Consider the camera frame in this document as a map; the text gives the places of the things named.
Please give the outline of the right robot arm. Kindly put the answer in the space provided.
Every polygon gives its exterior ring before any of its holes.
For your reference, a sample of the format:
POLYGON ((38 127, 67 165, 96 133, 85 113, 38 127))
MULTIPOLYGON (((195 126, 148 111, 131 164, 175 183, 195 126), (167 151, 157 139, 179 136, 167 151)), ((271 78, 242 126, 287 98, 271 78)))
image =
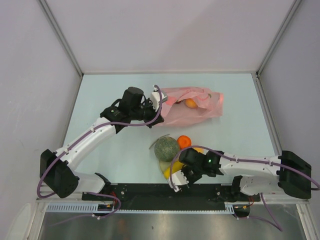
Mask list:
POLYGON ((201 153, 188 148, 181 152, 178 160, 183 167, 169 181, 176 192, 181 186, 190 186, 206 175, 232 177, 230 194, 237 201, 260 193, 284 192, 303 200, 312 197, 312 167, 291 151, 255 159, 216 150, 201 153))

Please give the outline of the fake peach with leaf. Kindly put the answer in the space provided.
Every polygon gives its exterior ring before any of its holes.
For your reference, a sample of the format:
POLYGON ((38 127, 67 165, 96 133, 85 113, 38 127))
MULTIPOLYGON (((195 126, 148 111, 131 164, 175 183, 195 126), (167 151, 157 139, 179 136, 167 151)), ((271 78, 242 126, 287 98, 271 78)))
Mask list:
POLYGON ((192 98, 187 98, 185 100, 185 105, 191 109, 196 109, 198 107, 198 105, 196 104, 196 102, 192 98))

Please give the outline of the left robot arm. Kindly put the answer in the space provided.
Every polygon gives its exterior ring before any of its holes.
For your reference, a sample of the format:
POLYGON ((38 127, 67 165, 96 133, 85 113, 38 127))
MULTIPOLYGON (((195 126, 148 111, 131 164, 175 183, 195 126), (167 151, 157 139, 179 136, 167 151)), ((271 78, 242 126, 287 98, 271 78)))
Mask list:
POLYGON ((55 151, 46 149, 42 152, 38 197, 45 198, 41 194, 41 186, 46 184, 52 191, 48 197, 57 195, 63 199, 74 192, 82 192, 93 193, 100 200, 107 199, 111 193, 108 180, 100 173, 78 173, 76 168, 104 140, 115 136, 123 128, 152 128, 164 122, 161 111, 168 96, 157 85, 153 88, 150 97, 146 97, 140 88, 127 88, 122 98, 105 108, 82 135, 55 151))

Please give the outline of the orange fake orange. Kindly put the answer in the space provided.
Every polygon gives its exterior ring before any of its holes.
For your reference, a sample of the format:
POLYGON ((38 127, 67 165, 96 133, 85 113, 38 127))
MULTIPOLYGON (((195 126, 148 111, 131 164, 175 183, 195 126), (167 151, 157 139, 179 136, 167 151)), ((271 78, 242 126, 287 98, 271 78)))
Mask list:
POLYGON ((184 149, 192 145, 192 140, 186 135, 181 135, 177 138, 177 143, 180 149, 184 149))

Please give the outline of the pink plastic bag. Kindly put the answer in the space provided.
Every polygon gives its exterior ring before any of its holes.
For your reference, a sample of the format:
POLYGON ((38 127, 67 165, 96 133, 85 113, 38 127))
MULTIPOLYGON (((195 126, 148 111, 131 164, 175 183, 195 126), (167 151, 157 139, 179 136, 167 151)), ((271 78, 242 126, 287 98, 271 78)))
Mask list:
POLYGON ((172 87, 161 90, 167 94, 162 104, 161 127, 188 127, 223 115, 224 94, 205 87, 172 87))

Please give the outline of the yellow fake fruit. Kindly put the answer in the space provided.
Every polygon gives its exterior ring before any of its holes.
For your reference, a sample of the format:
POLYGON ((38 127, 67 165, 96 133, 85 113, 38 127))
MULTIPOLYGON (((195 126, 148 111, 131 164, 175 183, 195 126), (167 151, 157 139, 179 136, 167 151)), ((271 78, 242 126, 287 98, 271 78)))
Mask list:
POLYGON ((199 147, 194 147, 194 150, 196 150, 198 153, 204 153, 204 149, 203 148, 199 148, 199 147))

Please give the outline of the green fake melon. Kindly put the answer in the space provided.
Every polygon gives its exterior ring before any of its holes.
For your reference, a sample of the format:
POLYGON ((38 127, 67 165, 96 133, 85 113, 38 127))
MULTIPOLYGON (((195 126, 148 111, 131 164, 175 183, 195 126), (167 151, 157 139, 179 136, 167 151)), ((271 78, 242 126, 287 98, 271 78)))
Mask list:
POLYGON ((162 162, 171 162, 180 151, 177 140, 169 134, 157 138, 148 148, 153 149, 155 157, 162 162))

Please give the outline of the yellow fake mango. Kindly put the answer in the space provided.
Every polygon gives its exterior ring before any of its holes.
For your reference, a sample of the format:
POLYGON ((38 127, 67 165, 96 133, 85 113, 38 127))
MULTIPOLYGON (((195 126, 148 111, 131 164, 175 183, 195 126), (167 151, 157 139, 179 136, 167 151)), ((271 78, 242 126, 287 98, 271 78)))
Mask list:
MULTIPOLYGON (((181 162, 179 162, 179 161, 176 161, 176 162, 173 164, 171 173, 173 174, 173 173, 181 170, 181 169, 183 168, 183 166, 184 166, 183 163, 181 163, 181 162)), ((163 176, 164 176, 164 178, 165 178, 166 180, 169 179, 169 177, 170 177, 170 169, 171 169, 171 166, 169 165, 169 167, 168 167, 168 168, 164 171, 164 173, 163 173, 163 176)))

